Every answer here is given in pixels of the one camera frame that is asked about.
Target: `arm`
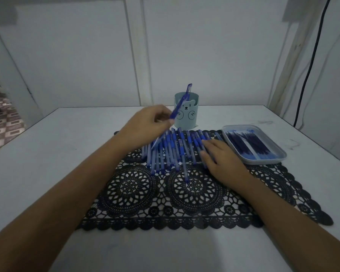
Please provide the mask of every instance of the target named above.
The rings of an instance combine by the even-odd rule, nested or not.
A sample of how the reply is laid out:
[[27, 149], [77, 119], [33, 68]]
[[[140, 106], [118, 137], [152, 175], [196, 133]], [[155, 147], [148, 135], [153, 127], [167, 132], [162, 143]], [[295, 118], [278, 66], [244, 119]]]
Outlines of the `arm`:
[[172, 124], [163, 105], [137, 112], [108, 142], [0, 232], [0, 271], [47, 271], [121, 159]]
[[227, 144], [203, 143], [217, 162], [201, 152], [210, 172], [252, 205], [298, 271], [340, 271], [339, 240], [254, 178]]

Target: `hand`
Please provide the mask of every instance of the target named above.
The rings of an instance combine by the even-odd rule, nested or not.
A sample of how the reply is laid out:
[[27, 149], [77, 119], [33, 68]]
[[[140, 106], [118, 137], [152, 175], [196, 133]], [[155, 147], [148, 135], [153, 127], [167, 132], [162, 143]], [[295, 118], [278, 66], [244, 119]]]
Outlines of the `hand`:
[[174, 120], [169, 119], [171, 110], [164, 105], [141, 109], [115, 135], [124, 143], [127, 152], [149, 144], [168, 130]]
[[242, 189], [254, 180], [245, 165], [224, 142], [211, 139], [202, 140], [207, 150], [214, 156], [216, 163], [206, 151], [201, 151], [204, 162], [212, 175], [227, 187], [241, 193]]

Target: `light blue cup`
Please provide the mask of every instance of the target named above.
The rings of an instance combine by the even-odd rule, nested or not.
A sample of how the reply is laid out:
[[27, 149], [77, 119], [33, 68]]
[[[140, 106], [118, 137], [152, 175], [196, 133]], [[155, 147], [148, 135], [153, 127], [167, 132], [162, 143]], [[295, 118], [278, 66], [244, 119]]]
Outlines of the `light blue cup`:
[[[185, 92], [178, 92], [174, 97], [176, 106]], [[199, 95], [191, 92], [189, 101], [184, 101], [175, 118], [175, 127], [190, 130], [196, 127], [196, 116], [198, 115]]]

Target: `black cable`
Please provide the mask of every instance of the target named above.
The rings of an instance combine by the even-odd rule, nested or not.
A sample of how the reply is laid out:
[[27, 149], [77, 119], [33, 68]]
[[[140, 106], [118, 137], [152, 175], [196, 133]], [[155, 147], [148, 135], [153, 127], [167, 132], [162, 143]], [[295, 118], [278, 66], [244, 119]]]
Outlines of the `black cable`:
[[298, 113], [300, 112], [300, 106], [301, 106], [301, 101], [302, 101], [302, 96], [304, 95], [304, 90], [305, 90], [305, 86], [308, 80], [308, 76], [310, 75], [311, 69], [312, 69], [312, 65], [314, 63], [314, 59], [315, 59], [315, 54], [316, 54], [316, 50], [317, 50], [317, 46], [319, 44], [319, 40], [320, 40], [320, 35], [321, 35], [321, 30], [322, 30], [322, 24], [324, 22], [324, 17], [325, 17], [325, 13], [327, 10], [327, 7], [330, 3], [330, 0], [326, 1], [324, 10], [322, 11], [321, 14], [321, 19], [320, 19], [320, 25], [319, 25], [319, 31], [317, 32], [317, 38], [316, 38], [316, 42], [315, 42], [315, 46], [314, 46], [314, 51], [312, 53], [312, 57], [311, 57], [311, 62], [310, 62], [310, 66], [308, 67], [308, 72], [306, 75], [306, 78], [304, 80], [304, 84], [302, 85], [302, 89], [301, 89], [301, 94], [300, 94], [300, 98], [298, 100], [298, 105], [297, 105], [297, 111], [296, 111], [296, 118], [295, 118], [295, 123], [293, 123], [293, 126], [296, 127], [296, 123], [297, 123], [297, 119], [298, 119]]

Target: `white wall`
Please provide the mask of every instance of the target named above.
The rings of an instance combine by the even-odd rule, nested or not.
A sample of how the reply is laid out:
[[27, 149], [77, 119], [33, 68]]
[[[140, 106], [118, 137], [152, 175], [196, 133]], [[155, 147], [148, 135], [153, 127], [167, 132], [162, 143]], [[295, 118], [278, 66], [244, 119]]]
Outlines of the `white wall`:
[[266, 105], [298, 26], [287, 1], [144, 0], [154, 103], [193, 83], [201, 105]]
[[[290, 124], [294, 122], [318, 25], [319, 23], [289, 84], [292, 89], [281, 112], [281, 116]], [[296, 127], [301, 128], [304, 134], [340, 159], [340, 0], [331, 0], [327, 9]]]
[[139, 105], [122, 0], [5, 6], [12, 7], [0, 15], [0, 36], [44, 115], [58, 107]]

